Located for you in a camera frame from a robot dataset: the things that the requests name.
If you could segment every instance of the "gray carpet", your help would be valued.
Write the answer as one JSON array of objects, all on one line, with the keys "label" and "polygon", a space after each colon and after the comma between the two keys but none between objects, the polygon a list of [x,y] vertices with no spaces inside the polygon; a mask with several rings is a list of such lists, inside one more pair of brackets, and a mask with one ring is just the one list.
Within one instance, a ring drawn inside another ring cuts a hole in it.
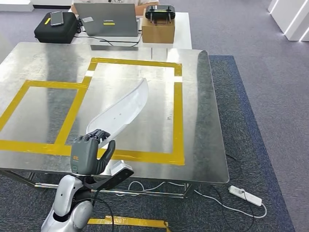
[{"label": "gray carpet", "polygon": [[[283,36],[266,10],[271,0],[161,2],[189,12],[194,49],[234,56],[295,230],[308,231],[309,43]],[[0,28],[13,45],[35,41],[50,11],[0,12]]]},{"label": "gray carpet", "polygon": [[[228,187],[244,188],[263,200],[268,214],[256,219],[249,231],[292,232],[294,230],[278,184],[271,168],[259,128],[255,121],[240,76],[232,56],[210,56],[216,94],[220,115],[226,153],[238,160],[228,158],[231,182],[216,187],[225,204],[251,213],[243,200],[228,193]],[[38,180],[55,182],[60,176],[38,174]],[[22,184],[0,176],[0,231],[38,231],[53,203],[55,190],[38,192]],[[145,188],[156,186],[156,182],[143,182]],[[125,188],[128,182],[121,185]],[[206,195],[219,199],[212,187],[194,186]],[[180,191],[179,187],[162,186],[161,191]],[[222,208],[216,202],[202,198],[191,192],[187,199],[158,197],[118,197],[100,195],[110,204],[116,216],[159,219],[167,221],[173,232],[214,231],[230,232],[223,219]],[[252,205],[255,215],[264,213],[262,207]],[[252,218],[237,212],[224,210],[227,220],[237,231],[248,228]],[[104,218],[109,211],[97,204],[93,217]],[[85,231],[110,231],[109,225],[89,225]],[[115,226],[115,231],[160,232],[158,228]]]}]

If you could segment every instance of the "yellow tape square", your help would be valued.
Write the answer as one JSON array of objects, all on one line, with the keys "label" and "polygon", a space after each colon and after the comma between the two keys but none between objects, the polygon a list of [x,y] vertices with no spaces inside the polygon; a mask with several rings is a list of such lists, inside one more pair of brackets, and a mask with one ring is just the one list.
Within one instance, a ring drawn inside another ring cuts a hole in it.
[{"label": "yellow tape square", "polygon": [[[112,158],[113,160],[185,165],[182,117],[182,65],[159,61],[92,58],[87,72],[81,83],[26,80],[10,105],[0,117],[0,131],[8,122],[29,87],[76,89],[77,93],[54,144],[0,140],[0,150],[69,156],[71,153],[71,146],[65,145],[65,143],[70,133],[76,115],[90,85],[92,75],[96,70],[98,63],[174,68],[174,120],[172,153],[115,150]],[[100,149],[98,152],[98,157],[101,157],[104,151],[105,149]]]}]

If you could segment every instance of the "power strip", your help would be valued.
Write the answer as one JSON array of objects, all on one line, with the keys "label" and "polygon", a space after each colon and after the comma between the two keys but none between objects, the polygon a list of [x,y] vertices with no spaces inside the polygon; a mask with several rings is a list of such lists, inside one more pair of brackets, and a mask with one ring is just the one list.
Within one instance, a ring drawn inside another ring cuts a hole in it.
[{"label": "power strip", "polygon": [[262,199],[252,195],[249,192],[246,192],[245,190],[242,188],[237,188],[235,186],[231,185],[231,187],[228,188],[228,191],[231,194],[234,194],[237,197],[243,198],[243,200],[247,200],[248,202],[257,205],[257,206],[262,206]]}]

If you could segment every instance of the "laptop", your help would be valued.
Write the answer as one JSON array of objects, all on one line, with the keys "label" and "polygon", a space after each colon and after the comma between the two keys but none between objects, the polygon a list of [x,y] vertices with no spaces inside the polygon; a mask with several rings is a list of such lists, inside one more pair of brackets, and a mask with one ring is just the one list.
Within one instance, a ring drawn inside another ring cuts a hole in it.
[{"label": "laptop", "polygon": [[75,3],[88,36],[138,36],[134,4]]}]

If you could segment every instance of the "white curved plastic piece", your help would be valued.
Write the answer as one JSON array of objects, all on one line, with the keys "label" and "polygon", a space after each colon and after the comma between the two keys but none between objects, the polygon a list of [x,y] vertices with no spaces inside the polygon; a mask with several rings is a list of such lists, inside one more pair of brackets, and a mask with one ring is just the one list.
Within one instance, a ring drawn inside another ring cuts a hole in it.
[{"label": "white curved plastic piece", "polygon": [[109,132],[110,136],[99,145],[99,148],[103,147],[138,116],[147,103],[148,94],[147,80],[143,78],[133,91],[91,120],[86,133],[96,129]]}]

